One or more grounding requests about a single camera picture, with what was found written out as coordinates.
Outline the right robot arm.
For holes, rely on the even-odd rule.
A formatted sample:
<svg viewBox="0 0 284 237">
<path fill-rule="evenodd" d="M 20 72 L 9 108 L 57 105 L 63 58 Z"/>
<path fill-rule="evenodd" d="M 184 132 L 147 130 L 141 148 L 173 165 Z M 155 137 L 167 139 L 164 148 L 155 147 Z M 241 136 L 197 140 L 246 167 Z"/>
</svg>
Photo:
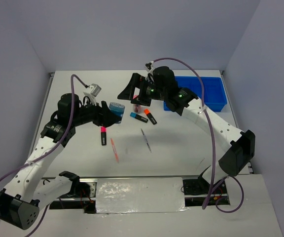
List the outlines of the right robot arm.
<svg viewBox="0 0 284 237">
<path fill-rule="evenodd" d="M 150 106 L 152 100 L 164 101 L 172 112 L 195 123 L 223 149 L 224 155 L 201 174 L 203 178 L 198 183 L 204 193 L 210 193 L 216 187 L 215 180 L 237 176 L 254 157 L 255 134 L 233 127 L 191 89 L 180 87 L 174 72 L 167 66 L 151 70 L 146 77 L 133 73 L 117 98 L 143 106 Z"/>
</svg>

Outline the blue cap black highlighter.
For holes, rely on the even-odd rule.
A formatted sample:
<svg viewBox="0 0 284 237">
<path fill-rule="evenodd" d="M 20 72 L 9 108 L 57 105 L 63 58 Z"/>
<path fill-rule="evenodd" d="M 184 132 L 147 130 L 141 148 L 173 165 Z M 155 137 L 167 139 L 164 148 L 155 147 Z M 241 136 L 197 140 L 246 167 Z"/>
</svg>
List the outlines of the blue cap black highlighter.
<svg viewBox="0 0 284 237">
<path fill-rule="evenodd" d="M 131 113 L 130 113 L 130 117 L 132 117 L 132 118 L 134 118 L 134 119 L 137 119 L 137 120 L 139 120 L 139 121 L 142 121 L 142 122 L 144 122 L 144 123 L 147 123 L 147 122 L 148 122 L 148 119 L 147 119 L 147 118 L 142 117 L 142 116 L 140 116 L 139 114 L 136 114 L 136 113 L 134 113 L 134 112 L 131 112 Z"/>
</svg>

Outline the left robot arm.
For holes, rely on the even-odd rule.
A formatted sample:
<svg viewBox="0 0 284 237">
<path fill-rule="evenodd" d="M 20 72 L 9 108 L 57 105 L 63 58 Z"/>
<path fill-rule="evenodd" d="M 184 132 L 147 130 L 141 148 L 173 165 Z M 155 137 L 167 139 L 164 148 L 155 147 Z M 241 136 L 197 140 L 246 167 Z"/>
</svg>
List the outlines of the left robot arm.
<svg viewBox="0 0 284 237">
<path fill-rule="evenodd" d="M 79 176 L 74 173 L 63 171 L 44 186 L 39 183 L 75 135 L 77 126 L 91 122 L 109 127 L 120 120 L 121 117 L 114 114 L 105 101 L 83 105 L 76 94 L 62 95 L 58 109 L 44 126 L 34 151 L 15 177 L 0 190 L 0 220 L 27 230 L 35 223 L 40 210 L 55 199 L 65 194 L 77 196 L 81 185 Z"/>
</svg>

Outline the pink cap black highlighter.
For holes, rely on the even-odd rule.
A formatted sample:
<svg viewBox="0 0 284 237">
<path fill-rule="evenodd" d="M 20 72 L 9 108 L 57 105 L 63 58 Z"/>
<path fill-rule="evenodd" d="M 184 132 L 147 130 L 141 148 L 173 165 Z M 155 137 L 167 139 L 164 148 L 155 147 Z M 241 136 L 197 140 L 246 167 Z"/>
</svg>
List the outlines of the pink cap black highlighter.
<svg viewBox="0 0 284 237">
<path fill-rule="evenodd" d="M 106 146 L 107 145 L 107 130 L 105 127 L 101 127 L 101 145 Z"/>
</svg>

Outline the purple clear highlighter pen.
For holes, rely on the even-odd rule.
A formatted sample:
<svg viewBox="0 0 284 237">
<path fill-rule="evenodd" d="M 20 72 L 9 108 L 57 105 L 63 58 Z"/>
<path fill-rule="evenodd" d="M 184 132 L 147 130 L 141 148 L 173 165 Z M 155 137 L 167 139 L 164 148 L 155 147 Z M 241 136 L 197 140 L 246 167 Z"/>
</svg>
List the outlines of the purple clear highlighter pen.
<svg viewBox="0 0 284 237">
<path fill-rule="evenodd" d="M 144 133 L 144 131 L 143 131 L 143 129 L 142 129 L 142 128 L 141 128 L 141 132 L 142 132 L 142 135 L 143 135 L 144 141 L 145 141 L 145 143 L 146 143 L 146 145 L 147 145 L 147 147 L 148 147 L 148 149 L 149 149 L 150 153 L 152 153 L 151 147 L 150 147 L 150 145 L 149 145 L 149 142 L 148 142 L 148 140 L 147 140 L 147 137 L 146 137 L 146 135 L 145 135 L 145 133 Z"/>
</svg>

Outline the blue round tape dispenser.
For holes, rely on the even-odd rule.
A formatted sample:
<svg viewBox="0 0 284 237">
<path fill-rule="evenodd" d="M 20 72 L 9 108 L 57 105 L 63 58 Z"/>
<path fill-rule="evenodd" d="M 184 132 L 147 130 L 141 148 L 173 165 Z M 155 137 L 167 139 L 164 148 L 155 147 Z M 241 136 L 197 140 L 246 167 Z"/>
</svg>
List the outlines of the blue round tape dispenser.
<svg viewBox="0 0 284 237">
<path fill-rule="evenodd" d="M 123 104 L 119 104 L 119 103 L 116 103 L 116 102 L 110 102 L 109 109 L 114 114 L 121 117 L 120 121 L 117 122 L 118 124 L 120 124 L 122 122 L 122 118 L 123 118 L 123 115 L 124 115 L 124 112 L 125 112 L 125 106 Z"/>
</svg>

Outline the orange cap black highlighter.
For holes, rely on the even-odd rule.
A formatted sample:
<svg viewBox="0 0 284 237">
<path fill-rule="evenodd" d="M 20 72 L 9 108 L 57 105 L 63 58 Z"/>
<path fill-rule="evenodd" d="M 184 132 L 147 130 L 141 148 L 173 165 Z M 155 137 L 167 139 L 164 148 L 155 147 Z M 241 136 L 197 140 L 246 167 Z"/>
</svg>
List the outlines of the orange cap black highlighter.
<svg viewBox="0 0 284 237">
<path fill-rule="evenodd" d="M 148 109 L 144 109 L 144 113 L 145 113 L 145 115 L 148 117 L 148 119 L 151 121 L 151 123 L 153 125 L 157 124 L 156 119 L 154 118 L 154 116 L 151 114 L 151 112 Z"/>
</svg>

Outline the pink lidded small jar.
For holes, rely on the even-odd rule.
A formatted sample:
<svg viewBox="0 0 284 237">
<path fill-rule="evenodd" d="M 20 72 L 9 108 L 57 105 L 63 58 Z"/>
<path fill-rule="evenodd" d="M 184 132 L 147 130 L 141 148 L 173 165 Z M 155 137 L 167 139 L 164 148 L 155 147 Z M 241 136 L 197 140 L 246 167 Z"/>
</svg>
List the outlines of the pink lidded small jar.
<svg viewBox="0 0 284 237">
<path fill-rule="evenodd" d="M 137 113 L 137 114 L 141 113 L 142 112 L 142 106 L 138 105 L 138 104 L 134 104 L 133 105 L 133 112 Z"/>
</svg>

